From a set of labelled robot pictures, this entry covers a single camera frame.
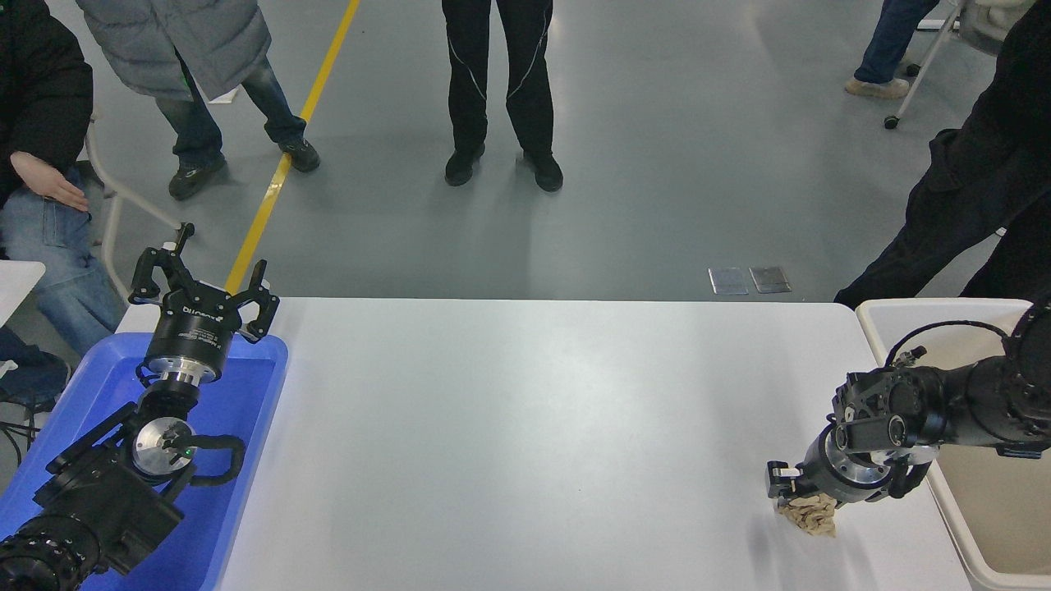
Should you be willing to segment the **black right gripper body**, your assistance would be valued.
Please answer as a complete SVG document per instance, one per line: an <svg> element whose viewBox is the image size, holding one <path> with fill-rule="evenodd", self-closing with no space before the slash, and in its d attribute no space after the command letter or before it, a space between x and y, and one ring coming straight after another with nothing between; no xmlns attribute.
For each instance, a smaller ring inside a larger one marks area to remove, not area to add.
<svg viewBox="0 0 1051 591"><path fill-rule="evenodd" d="M833 500L845 500L848 483L842 478L846 456L836 446L831 433L820 433L799 464L801 476L796 482L800 497L815 497L824 493Z"/></svg>

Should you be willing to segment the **seated person's hand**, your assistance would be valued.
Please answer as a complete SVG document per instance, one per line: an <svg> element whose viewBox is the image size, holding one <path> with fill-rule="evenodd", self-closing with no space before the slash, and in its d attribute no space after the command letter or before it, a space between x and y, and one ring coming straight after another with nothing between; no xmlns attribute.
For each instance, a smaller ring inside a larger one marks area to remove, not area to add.
<svg viewBox="0 0 1051 591"><path fill-rule="evenodd" d="M89 212L89 201L83 190L41 158L30 152L15 151L11 154L11 167L34 193L53 199L78 212Z"/></svg>

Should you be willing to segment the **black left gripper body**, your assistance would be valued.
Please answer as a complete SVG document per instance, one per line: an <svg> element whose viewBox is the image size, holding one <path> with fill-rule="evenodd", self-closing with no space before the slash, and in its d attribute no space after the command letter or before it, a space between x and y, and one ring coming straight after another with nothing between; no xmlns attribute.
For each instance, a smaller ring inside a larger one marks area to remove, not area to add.
<svg viewBox="0 0 1051 591"><path fill-rule="evenodd" d="M226 295L206 286L203 295L188 289L170 291L161 300L161 314L145 355L147 367L162 373L177 360L191 360L221 373L241 315Z"/></svg>

